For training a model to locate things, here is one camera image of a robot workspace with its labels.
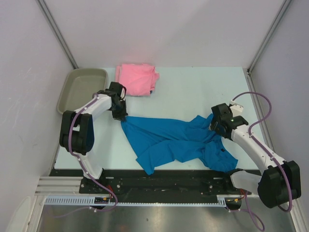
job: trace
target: pink fabric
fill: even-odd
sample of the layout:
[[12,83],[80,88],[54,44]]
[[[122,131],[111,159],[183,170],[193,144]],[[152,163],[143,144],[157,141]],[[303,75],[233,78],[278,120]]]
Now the pink fabric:
[[115,81],[124,85],[126,94],[132,96],[149,96],[159,77],[155,66],[148,64],[123,64],[117,66],[115,73]]

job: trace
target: fold in blue cloth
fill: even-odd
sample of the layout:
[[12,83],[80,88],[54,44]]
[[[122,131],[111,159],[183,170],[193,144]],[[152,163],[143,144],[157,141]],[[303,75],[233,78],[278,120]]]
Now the fold in blue cloth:
[[127,116],[121,126],[137,155],[136,161],[148,175],[157,166],[196,158],[212,170],[231,171],[238,160],[223,147],[221,136],[208,129],[211,120],[212,114],[208,118],[197,116],[190,122]]

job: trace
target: blue towel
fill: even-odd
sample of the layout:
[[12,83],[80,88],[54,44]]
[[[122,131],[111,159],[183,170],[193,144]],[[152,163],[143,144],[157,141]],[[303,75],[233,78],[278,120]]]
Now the blue towel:
[[136,161],[148,175],[157,166],[196,158],[212,170],[231,171],[238,160],[223,147],[221,136],[208,129],[211,120],[212,115],[197,116],[190,122],[127,116],[121,126],[137,155]]

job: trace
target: purple cable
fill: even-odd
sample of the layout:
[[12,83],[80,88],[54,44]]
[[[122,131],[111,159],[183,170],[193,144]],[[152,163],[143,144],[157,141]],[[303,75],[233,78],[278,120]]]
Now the purple cable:
[[[98,94],[97,93],[94,93],[92,95],[92,97],[94,98],[93,101],[91,101],[89,104],[87,104],[85,107],[83,107],[76,115],[75,117],[73,118],[73,121],[71,123],[71,126],[70,126],[70,130],[69,130],[69,152],[71,153],[71,155],[73,155],[74,157],[76,157],[78,159],[78,162],[80,164],[80,166],[82,167],[82,170],[85,172],[85,173],[88,173],[87,169],[85,168],[83,162],[81,161],[79,155],[77,154],[74,154],[73,151],[72,151],[72,134],[73,134],[73,128],[74,128],[74,124],[76,122],[76,119],[78,117],[78,115],[80,115],[86,108],[88,108],[89,106],[91,106],[92,104],[94,104],[98,99]],[[107,212],[107,211],[111,211],[112,209],[114,209],[117,204],[118,204],[118,198],[116,197],[116,195],[114,194],[113,191],[111,191],[110,189],[108,189],[107,187],[103,186],[102,184],[100,184],[98,181],[96,181],[96,179],[90,175],[90,174],[87,174],[89,176],[89,178],[95,182],[97,185],[99,185],[101,188],[103,188],[104,190],[108,191],[114,198],[115,198],[115,204],[109,208],[109,209],[96,209],[95,208],[95,212],[96,211],[100,211],[100,212]],[[80,211],[80,210],[83,210],[83,209],[89,209],[91,206],[89,207],[82,207],[82,208],[78,208],[78,209],[75,209],[67,214],[64,214],[64,215],[60,215],[60,216],[53,216],[54,218],[64,218],[72,213],[75,213],[77,211]]]
[[[240,209],[240,210],[237,210],[237,209],[236,210],[230,210],[229,208],[227,208],[227,209],[229,210],[229,212],[233,212],[233,213],[235,213],[235,212],[247,212],[247,213],[249,213],[251,220],[253,221],[256,228],[259,231],[264,232],[265,231],[265,225],[262,222],[261,218],[258,215],[256,215],[254,212],[252,212],[251,209],[250,209],[249,202],[248,202],[248,192],[246,192],[246,194],[245,194],[245,201],[246,201],[247,209]],[[257,221],[255,220],[254,217],[256,217],[260,221],[262,228],[258,226]]]
[[254,122],[252,125],[250,125],[249,126],[249,135],[251,136],[251,138],[268,154],[268,156],[276,163],[276,165],[278,166],[278,168],[280,169],[280,171],[281,171],[281,173],[282,173],[282,175],[283,175],[283,178],[284,178],[284,181],[285,181],[285,184],[286,184],[286,187],[287,187],[287,189],[288,189],[288,195],[289,195],[289,207],[287,208],[287,209],[284,209],[284,208],[282,208],[282,206],[278,206],[282,211],[284,211],[284,212],[287,212],[287,213],[289,213],[291,210],[292,210],[292,191],[291,191],[291,186],[290,186],[290,183],[289,183],[289,179],[288,179],[288,177],[287,177],[287,175],[286,175],[286,173],[285,173],[285,171],[284,171],[284,169],[282,168],[282,166],[280,165],[280,163],[277,161],[277,159],[270,153],[270,151],[263,145],[263,144],[261,144],[258,140],[257,140],[257,138],[255,138],[253,135],[252,135],[252,127],[254,127],[256,124],[258,124],[258,123],[260,123],[260,122],[262,122],[262,121],[265,121],[268,117],[269,117],[269,115],[270,115],[270,113],[271,113],[271,111],[272,111],[272,105],[271,105],[271,102],[270,102],[270,100],[265,96],[265,95],[263,95],[263,94],[261,94],[261,93],[257,93],[257,92],[251,92],[251,91],[249,91],[249,92],[243,92],[243,93],[240,93],[239,95],[237,95],[236,97],[234,97],[233,98],[233,101],[236,99],[236,98],[238,98],[238,97],[240,97],[240,96],[242,96],[242,95],[244,95],[244,94],[255,94],[255,95],[258,95],[258,96],[261,96],[261,97],[263,97],[267,102],[268,102],[268,104],[269,104],[269,111],[268,111],[268,113],[267,113],[267,115],[264,117],[264,118],[262,118],[262,119],[260,119],[260,120],[258,120],[258,121],[256,121],[256,122]]

